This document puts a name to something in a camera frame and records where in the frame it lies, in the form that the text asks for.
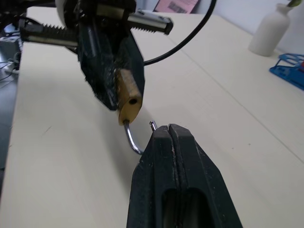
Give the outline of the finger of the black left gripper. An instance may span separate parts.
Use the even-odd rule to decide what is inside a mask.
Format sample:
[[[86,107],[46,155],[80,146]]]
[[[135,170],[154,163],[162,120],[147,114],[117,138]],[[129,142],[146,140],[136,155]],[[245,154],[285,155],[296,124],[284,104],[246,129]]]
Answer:
[[[144,60],[131,31],[113,34],[113,101],[118,101],[117,74],[120,69],[130,70],[141,94],[144,93]]]
[[[114,75],[114,55],[107,34],[95,24],[78,25],[78,61],[95,97],[109,110],[116,111],[118,98]]]

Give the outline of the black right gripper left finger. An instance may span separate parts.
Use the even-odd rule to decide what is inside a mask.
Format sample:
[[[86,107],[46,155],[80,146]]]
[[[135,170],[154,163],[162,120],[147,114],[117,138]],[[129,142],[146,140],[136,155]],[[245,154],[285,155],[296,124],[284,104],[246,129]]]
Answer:
[[[133,172],[126,228],[163,228],[164,196],[176,190],[173,154],[168,127],[161,126]]]

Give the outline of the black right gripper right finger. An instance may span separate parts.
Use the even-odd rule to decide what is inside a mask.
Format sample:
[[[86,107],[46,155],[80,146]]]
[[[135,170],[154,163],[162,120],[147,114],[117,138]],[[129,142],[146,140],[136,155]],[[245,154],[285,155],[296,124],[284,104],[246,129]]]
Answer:
[[[223,177],[191,132],[169,126],[179,177],[178,228],[243,228]]]

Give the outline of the brass padlock with steel shackle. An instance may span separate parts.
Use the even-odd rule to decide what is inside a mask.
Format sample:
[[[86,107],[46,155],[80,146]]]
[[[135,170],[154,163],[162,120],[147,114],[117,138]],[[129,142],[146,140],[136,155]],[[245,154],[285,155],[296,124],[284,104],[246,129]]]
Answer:
[[[136,154],[143,155],[144,150],[137,146],[130,129],[130,124],[136,119],[142,108],[143,94],[140,92],[131,71],[127,69],[117,71],[116,87],[118,123],[124,128],[131,149]]]

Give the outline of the pink printed paper sheet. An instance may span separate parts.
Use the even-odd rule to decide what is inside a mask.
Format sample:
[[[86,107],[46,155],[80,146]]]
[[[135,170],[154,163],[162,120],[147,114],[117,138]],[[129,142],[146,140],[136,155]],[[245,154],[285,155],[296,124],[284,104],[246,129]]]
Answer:
[[[154,12],[190,14],[200,0],[158,0]]]

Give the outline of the grey device box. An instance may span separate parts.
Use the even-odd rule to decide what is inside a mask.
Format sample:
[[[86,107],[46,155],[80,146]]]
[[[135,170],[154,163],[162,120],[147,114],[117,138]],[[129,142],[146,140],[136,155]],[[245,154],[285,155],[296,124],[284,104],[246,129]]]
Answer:
[[[9,59],[20,60],[20,38],[17,36],[0,38],[0,62],[7,62]]]

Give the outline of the blue plastic rack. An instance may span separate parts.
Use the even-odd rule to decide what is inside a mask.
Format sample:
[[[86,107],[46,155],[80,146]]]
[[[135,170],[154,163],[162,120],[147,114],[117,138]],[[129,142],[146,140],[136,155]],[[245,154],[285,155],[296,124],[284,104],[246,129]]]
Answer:
[[[304,55],[281,54],[269,72],[304,91]]]

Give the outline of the white bottle vase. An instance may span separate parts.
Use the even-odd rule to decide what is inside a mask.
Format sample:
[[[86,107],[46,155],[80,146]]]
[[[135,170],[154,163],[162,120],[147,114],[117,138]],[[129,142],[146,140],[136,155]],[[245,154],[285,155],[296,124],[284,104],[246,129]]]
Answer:
[[[262,19],[248,46],[249,51],[264,57],[271,56],[289,28],[288,13],[291,9],[285,4],[278,3],[275,11]]]

